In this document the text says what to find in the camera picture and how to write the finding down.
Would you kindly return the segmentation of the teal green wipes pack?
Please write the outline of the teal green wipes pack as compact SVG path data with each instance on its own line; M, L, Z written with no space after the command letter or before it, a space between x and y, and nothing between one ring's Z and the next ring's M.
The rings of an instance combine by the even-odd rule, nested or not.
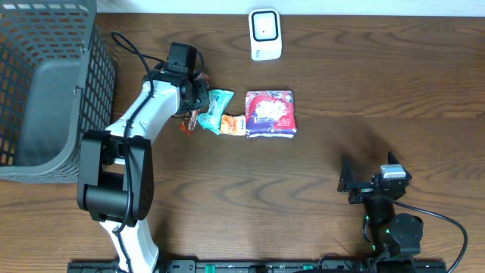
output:
M216 135L221 133L221 120L224 110L234 96L233 91L213 89L208 92L209 107L204 113L198 115L198 123L204 130L210 130Z

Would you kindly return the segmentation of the red Top chocolate bar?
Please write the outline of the red Top chocolate bar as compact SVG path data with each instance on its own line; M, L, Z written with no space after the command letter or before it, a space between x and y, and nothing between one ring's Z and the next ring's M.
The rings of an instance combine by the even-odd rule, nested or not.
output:
M199 116L199 109L191 110L182 117L182 123L179 129L183 131L187 136L190 136L197 124L197 117Z

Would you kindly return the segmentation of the small orange tissue pack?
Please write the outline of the small orange tissue pack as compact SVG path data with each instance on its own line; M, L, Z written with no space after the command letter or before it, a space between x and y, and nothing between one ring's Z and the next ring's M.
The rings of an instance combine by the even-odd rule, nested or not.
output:
M222 115L220 133L231 136L245 136L246 117L244 115Z

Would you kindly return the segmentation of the red purple sanitary pad pack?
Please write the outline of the red purple sanitary pad pack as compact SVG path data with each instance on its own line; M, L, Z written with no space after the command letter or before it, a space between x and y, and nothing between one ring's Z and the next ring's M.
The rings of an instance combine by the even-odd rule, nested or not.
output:
M291 90L248 91L245 101L246 136L293 138L296 135Z

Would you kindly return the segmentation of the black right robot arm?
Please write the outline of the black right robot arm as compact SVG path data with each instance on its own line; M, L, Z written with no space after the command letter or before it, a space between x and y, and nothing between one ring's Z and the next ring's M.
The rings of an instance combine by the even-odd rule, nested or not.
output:
M421 252L424 224L418 216L395 212L395 201L406 194L411 175L392 152L387 158L388 163L370 181L358 182L345 156L337 190L349 194L350 204L362 204L365 208L363 234L374 249L366 261L368 270L417 272L414 256Z

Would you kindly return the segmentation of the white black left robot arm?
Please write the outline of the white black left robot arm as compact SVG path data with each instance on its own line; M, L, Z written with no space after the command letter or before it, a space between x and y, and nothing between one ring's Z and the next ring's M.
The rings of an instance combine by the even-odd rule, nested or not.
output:
M152 144L174 115L208 105L202 54L174 42L166 61L149 69L127 111L81 139L77 204L109 234L119 256L114 272L154 272L160 250L147 221L154 198Z

